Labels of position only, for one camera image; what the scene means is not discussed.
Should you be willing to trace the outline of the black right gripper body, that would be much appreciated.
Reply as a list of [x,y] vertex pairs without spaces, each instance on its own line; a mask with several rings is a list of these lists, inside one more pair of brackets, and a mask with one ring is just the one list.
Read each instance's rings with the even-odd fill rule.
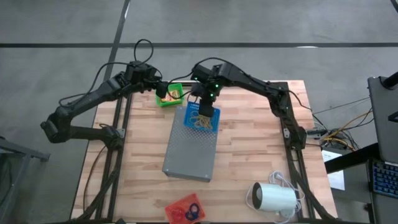
[[215,110],[213,103],[218,96],[218,84],[194,83],[191,87],[191,94],[200,98],[198,113],[212,118]]

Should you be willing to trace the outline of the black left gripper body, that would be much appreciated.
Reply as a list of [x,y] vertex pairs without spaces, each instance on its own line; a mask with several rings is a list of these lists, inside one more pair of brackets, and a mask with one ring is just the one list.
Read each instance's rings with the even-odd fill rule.
[[155,94],[160,98],[163,99],[166,97],[167,92],[168,92],[168,82],[157,82],[155,84]]

